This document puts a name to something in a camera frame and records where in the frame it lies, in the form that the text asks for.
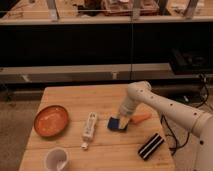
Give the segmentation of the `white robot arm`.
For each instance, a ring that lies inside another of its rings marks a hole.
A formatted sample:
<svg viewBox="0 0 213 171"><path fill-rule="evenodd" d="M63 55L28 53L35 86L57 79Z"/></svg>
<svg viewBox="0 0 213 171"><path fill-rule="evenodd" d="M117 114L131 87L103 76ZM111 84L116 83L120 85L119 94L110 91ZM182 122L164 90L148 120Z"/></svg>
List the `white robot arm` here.
<svg viewBox="0 0 213 171"><path fill-rule="evenodd" d="M169 119L179 124L199 138L199 145L193 167L194 171L213 171L213 114L199 110L152 92L147 81L133 82L127 86L126 96L118 110L118 118L126 126L141 103L145 103L162 112Z"/></svg>

